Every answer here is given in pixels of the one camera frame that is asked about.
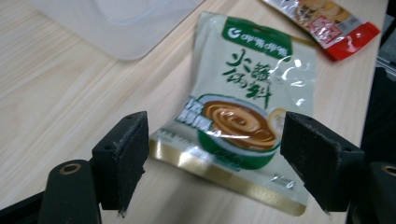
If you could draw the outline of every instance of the wooden table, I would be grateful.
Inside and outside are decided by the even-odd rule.
[[[382,27],[386,0],[337,0]],[[146,57],[121,62],[34,10],[0,2],[0,209],[45,189],[49,171],[88,160],[125,115],[148,111],[150,132],[174,118],[191,90],[191,51],[201,11],[242,17],[309,39],[260,0],[206,0]],[[314,118],[359,145],[380,37],[332,63],[318,51]],[[122,219],[104,223],[344,223],[310,198],[291,217],[160,161],[148,159]]]

